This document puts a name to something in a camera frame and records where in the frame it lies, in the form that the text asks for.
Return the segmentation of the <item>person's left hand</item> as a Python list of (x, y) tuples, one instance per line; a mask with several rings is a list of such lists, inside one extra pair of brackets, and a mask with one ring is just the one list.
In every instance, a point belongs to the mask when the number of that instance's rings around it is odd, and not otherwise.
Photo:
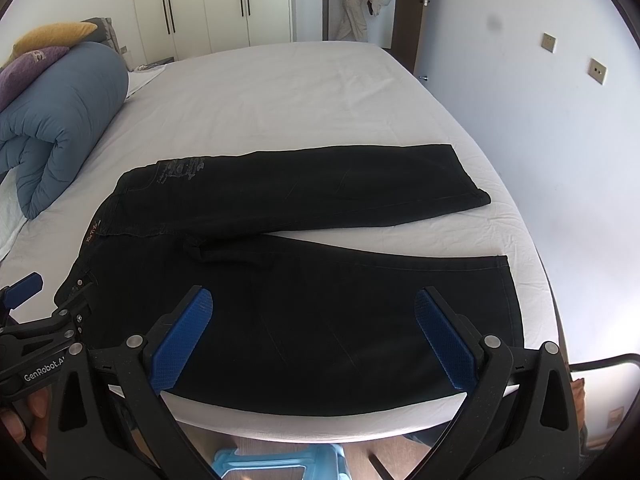
[(29, 415), (24, 418), (14, 408), (1, 409), (1, 421), (17, 443), (29, 438), (34, 448), (47, 459), (48, 433), (51, 407), (51, 388), (44, 387), (31, 393), (25, 400)]

